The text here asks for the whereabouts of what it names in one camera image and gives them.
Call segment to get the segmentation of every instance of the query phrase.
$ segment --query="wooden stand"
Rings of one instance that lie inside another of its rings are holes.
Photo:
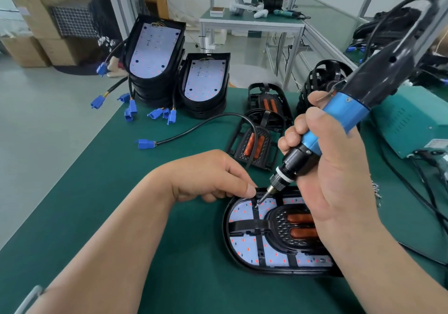
[[[169,19],[167,0],[144,0],[144,2],[150,11],[157,9],[158,17]]]

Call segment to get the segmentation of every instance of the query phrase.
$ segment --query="teal power supply box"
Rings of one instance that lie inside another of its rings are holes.
[[[372,110],[378,130],[401,158],[415,150],[444,151],[448,103],[422,86],[402,85]]]

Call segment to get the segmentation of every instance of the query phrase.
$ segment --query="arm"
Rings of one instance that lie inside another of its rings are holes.
[[[326,92],[313,92],[310,102]],[[297,185],[319,237],[363,308],[378,313],[448,313],[448,292],[400,247],[376,210],[366,152],[356,128],[348,135],[317,107],[307,110],[279,139],[283,153],[308,128],[319,138],[322,157]]]
[[[150,172],[53,280],[29,314],[137,313],[152,258],[175,201],[251,198],[254,183],[222,151]]]

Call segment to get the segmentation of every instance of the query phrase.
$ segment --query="white label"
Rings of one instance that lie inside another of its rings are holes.
[[[17,7],[21,15],[31,15],[30,12],[26,9],[26,7]]]
[[[428,144],[426,144],[425,147],[432,148],[432,149],[444,149],[447,145],[448,145],[448,139],[434,138]]]

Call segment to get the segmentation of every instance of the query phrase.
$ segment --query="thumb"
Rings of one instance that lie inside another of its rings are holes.
[[[256,193],[254,186],[227,171],[221,171],[215,188],[242,198],[252,198]]]
[[[349,139],[342,125],[325,111],[310,107],[306,111],[306,123],[319,138],[322,155],[329,162],[346,162],[350,155]]]

